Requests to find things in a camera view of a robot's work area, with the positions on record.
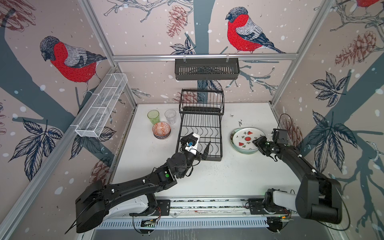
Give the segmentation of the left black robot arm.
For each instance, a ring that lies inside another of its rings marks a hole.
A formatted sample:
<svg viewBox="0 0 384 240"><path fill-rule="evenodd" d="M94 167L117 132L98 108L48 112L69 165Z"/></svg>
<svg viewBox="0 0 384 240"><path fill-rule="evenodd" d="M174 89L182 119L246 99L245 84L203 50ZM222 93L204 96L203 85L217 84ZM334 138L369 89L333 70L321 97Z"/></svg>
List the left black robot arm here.
<svg viewBox="0 0 384 240"><path fill-rule="evenodd" d="M148 207L140 216L148 216L157 208L155 193L167 190L177 184L178 179L189 177L194 168L194 161L207 159L210 144L203 153L198 152L200 136L191 133L183 138L182 151L168 158L166 163L144 177L105 185L101 180L91 183L76 199L76 219L73 226L77 233L85 233L100 225L109 210L128 200L146 196Z"/></svg>

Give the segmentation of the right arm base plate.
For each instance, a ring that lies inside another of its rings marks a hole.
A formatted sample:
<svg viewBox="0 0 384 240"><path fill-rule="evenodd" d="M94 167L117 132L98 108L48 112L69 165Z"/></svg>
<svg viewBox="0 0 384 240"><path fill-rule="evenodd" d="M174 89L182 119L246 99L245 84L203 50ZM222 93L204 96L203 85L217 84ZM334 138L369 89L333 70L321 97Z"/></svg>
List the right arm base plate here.
<svg viewBox="0 0 384 240"><path fill-rule="evenodd" d="M291 213L289 210L275 205L272 201L265 201L262 198L248 199L246 207L252 215L289 215Z"/></svg>

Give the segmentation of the pale green plate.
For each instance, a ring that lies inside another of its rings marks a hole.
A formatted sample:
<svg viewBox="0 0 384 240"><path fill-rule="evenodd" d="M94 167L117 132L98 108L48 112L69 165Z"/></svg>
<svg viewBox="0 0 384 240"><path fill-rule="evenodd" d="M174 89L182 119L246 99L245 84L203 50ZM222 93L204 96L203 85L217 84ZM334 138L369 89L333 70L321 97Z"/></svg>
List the pale green plate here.
<svg viewBox="0 0 384 240"><path fill-rule="evenodd" d="M230 144L232 146L232 148L237 151L238 153L241 153L241 154L244 154L244 155L251 155L251 154L254 154L258 151L258 149L255 149L255 150L242 150L242 149L239 149L235 146L234 142L233 142L233 137L234 135L238 132L242 130L242 128L237 128L237 129L234 129L232 132L231 132L231 135L230 135Z"/></svg>

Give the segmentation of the clear drinking glass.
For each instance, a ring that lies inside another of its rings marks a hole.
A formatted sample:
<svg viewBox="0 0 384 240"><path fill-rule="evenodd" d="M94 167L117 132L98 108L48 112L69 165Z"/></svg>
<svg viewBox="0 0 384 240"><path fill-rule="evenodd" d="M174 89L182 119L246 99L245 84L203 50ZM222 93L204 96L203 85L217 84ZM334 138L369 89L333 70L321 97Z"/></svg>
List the clear drinking glass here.
<svg viewBox="0 0 384 240"><path fill-rule="evenodd" d="M173 125L177 122L177 113L175 110L169 109L165 112L165 117L169 124Z"/></svg>

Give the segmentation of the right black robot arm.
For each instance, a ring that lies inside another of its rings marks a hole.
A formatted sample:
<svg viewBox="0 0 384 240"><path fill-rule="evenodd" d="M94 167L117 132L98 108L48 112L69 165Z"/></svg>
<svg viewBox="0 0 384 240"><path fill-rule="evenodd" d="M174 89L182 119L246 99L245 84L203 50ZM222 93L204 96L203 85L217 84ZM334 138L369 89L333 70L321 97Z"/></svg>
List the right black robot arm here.
<svg viewBox="0 0 384 240"><path fill-rule="evenodd" d="M273 140L261 136L252 141L259 152L267 157L274 154L274 160L283 161L301 182L296 194L269 189L265 193L264 207L273 212L282 207L299 214L303 219L340 224L343 216L341 184L318 172L289 144L288 133L283 129L273 129Z"/></svg>

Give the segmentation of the white plate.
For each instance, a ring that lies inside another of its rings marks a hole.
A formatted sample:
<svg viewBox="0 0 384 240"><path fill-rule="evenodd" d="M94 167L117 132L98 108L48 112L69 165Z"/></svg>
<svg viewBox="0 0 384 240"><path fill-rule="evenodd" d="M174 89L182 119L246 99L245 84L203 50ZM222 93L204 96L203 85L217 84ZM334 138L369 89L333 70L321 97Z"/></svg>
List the white plate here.
<svg viewBox="0 0 384 240"><path fill-rule="evenodd" d="M253 140L261 136L265 136L265 133L257 128L242 128L234 135L233 142L239 149L255 150L258 148L253 144Z"/></svg>

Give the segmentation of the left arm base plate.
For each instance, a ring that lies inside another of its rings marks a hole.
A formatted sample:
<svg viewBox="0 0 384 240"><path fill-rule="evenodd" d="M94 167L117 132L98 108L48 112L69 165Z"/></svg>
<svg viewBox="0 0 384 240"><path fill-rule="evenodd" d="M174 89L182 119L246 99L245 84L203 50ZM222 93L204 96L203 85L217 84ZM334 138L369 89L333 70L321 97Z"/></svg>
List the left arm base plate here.
<svg viewBox="0 0 384 240"><path fill-rule="evenodd" d="M170 214L171 201L170 200L155 200L150 201L146 208L141 211L130 213L130 217L146 217L146 216L168 216Z"/></svg>

